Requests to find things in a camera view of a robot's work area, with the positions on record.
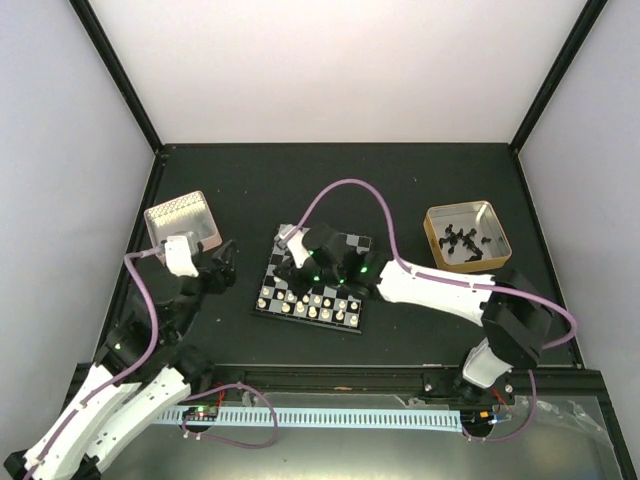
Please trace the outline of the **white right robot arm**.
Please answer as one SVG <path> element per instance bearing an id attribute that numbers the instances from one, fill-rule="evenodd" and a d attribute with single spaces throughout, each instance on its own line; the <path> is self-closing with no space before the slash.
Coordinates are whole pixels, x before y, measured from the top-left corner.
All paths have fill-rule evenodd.
<path id="1" fill-rule="evenodd" d="M 286 255 L 275 274 L 297 294 L 328 286 L 361 299 L 446 312 L 481 327 L 482 340 L 466 353 L 453 382 L 467 403 L 479 402 L 512 370 L 539 364 L 552 315 L 520 290 L 526 281 L 518 274 L 463 275 L 359 251 L 326 224 L 307 230 L 286 224 L 274 243 Z"/>

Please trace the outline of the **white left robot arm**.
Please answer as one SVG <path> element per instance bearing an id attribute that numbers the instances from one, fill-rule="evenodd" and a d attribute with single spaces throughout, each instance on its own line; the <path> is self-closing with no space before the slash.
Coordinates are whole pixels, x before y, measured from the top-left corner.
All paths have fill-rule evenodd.
<path id="1" fill-rule="evenodd" d="M 124 264 L 142 297 L 114 328 L 88 367 L 83 383 L 54 425 L 31 448 L 11 453 L 4 468 L 13 479 L 98 479 L 119 453 L 166 408 L 214 388 L 214 366 L 181 342 L 209 295 L 225 293 L 236 280 L 235 243 L 206 255 L 190 249 L 190 274 L 178 294 L 157 304 L 134 262 L 177 250 L 163 246 L 126 254 Z"/>

